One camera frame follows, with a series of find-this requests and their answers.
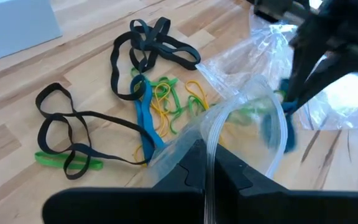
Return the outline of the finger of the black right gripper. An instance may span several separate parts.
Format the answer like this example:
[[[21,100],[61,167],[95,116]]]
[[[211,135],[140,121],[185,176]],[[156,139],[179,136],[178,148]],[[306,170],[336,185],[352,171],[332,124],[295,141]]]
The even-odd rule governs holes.
[[[329,22],[326,19],[308,19],[298,27],[296,35],[290,41],[293,48],[293,65],[285,102],[303,105],[301,94],[307,89],[306,79],[328,49],[326,42],[329,37]]]
[[[296,107],[302,107],[328,85],[352,72],[358,72],[358,55],[346,53],[325,58],[303,85]]]

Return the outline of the clear plastic zip bag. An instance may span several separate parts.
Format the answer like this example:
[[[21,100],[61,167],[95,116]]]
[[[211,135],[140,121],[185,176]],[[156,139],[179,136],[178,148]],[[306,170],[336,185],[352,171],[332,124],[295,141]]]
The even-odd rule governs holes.
[[[262,75],[272,89],[291,72],[293,51],[288,42],[294,25],[271,25],[249,14],[250,36],[202,61],[198,70],[224,98],[235,95],[245,82]],[[295,114],[304,129],[358,129],[358,73],[350,73],[327,86]]]
[[[249,95],[272,95],[273,90],[265,77],[256,75],[245,82],[235,95],[222,100],[210,109],[202,112],[188,122],[179,135],[168,142],[153,155],[151,163],[144,173],[144,181],[151,186],[162,180],[184,158],[193,143],[201,139],[206,144],[205,186],[206,200],[204,213],[205,224],[216,223],[215,199],[215,164],[218,146],[226,148],[245,163],[271,178],[283,157],[287,142],[287,123],[282,106],[277,98],[274,102],[279,106],[277,114],[272,117],[272,138],[277,145],[267,145],[262,138],[261,122],[250,126],[239,126],[225,122],[239,100]]]

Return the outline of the black aluminium table frame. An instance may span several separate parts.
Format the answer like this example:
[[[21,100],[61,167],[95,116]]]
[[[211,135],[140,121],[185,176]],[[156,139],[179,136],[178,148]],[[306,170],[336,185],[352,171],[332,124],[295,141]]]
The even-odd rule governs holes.
[[[309,0],[254,0],[254,14],[270,23],[285,21],[300,25],[318,10],[310,6]]]

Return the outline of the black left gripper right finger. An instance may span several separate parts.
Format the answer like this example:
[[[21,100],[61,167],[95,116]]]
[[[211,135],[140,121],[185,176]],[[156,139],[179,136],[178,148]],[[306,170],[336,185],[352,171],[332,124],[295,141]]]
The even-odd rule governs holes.
[[[358,192],[286,189],[222,146],[215,199],[217,224],[358,224]]]

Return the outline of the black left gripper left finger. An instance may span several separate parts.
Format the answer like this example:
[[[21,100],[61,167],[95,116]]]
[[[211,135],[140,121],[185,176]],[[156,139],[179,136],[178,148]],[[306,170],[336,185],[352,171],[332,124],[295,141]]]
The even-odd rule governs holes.
[[[44,224],[203,224],[206,144],[151,188],[80,187],[62,190],[42,207]]]

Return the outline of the thin green rubber band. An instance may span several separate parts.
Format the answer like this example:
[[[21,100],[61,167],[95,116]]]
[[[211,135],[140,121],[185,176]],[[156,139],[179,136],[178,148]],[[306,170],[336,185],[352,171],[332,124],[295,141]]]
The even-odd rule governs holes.
[[[274,90],[272,95],[249,95],[239,100],[239,104],[229,112],[226,123],[239,126],[250,126],[252,123],[263,123],[267,119],[272,119],[277,114],[279,106],[274,102],[277,95],[281,95],[280,90]]]
[[[198,116],[201,112],[208,110],[209,105],[195,95],[188,97],[188,109],[191,117]]]
[[[171,88],[171,91],[168,94],[169,101],[165,100],[163,107],[166,110],[169,110],[169,113],[167,115],[170,120],[170,124],[169,124],[170,132],[172,134],[177,134],[178,131],[174,128],[173,124],[183,113],[183,108],[181,107],[179,97],[175,90],[175,85],[177,84],[178,79],[177,78],[169,79],[168,77],[160,77],[156,82],[149,81],[152,87],[152,95],[153,95],[152,100],[154,99],[155,86],[160,82],[168,83]]]

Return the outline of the wide green rubber band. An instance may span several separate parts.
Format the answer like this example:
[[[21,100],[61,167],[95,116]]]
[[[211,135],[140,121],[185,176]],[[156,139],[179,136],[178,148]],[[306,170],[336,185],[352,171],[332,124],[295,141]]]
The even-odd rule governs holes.
[[[65,161],[68,159],[68,154],[47,154],[39,151],[34,154],[35,160],[44,166],[63,168]],[[85,156],[75,156],[73,162],[68,166],[69,169],[80,170],[84,168],[87,158]],[[91,159],[89,162],[89,169],[101,170],[104,163],[101,160]]]

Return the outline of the dark navy rubber band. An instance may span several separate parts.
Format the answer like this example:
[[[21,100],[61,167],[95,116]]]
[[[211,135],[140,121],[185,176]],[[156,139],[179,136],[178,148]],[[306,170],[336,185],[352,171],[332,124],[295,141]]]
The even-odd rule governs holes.
[[[130,21],[130,31],[134,37],[131,39],[131,49],[129,51],[130,60],[139,73],[146,72],[154,67],[157,59],[157,52],[154,52],[157,37],[166,35],[170,29],[171,21],[166,17],[160,17],[154,27],[148,26],[142,19]],[[138,61],[135,50],[140,50],[144,56]]]

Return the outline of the white box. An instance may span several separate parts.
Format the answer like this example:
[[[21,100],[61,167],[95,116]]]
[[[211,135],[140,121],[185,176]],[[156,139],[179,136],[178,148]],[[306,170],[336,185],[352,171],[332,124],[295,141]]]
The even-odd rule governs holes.
[[[0,0],[0,58],[61,36],[49,0]]]

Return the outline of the wide blue rubber band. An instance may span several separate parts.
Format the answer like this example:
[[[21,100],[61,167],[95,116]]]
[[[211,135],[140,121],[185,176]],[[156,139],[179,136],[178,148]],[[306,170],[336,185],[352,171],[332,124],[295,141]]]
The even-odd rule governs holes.
[[[135,100],[134,104],[137,113],[137,124],[140,127],[144,128],[154,141],[154,143],[151,143],[146,137],[141,135],[144,159],[147,160],[152,158],[155,147],[164,147],[164,142],[154,130],[154,123],[152,115],[150,113],[150,104],[152,101],[152,87],[149,81],[147,81],[143,75],[137,75],[132,79],[130,85],[131,93],[135,93],[135,86],[137,84],[140,84],[142,81],[145,81],[145,92],[142,95],[142,99]]]
[[[279,88],[277,90],[283,97],[286,97],[287,91],[289,89],[289,79],[283,78],[280,80]],[[291,101],[291,102],[283,102],[282,109],[285,114],[285,120],[287,122],[287,142],[285,146],[284,153],[292,152],[295,149],[296,145],[296,136],[295,136],[295,129],[293,126],[293,114],[298,109],[298,100]],[[261,126],[262,126],[262,138],[264,142],[269,145],[273,145],[274,147],[277,145],[276,140],[270,142],[272,138],[272,116],[271,116],[272,109],[269,108],[267,113],[264,115]]]

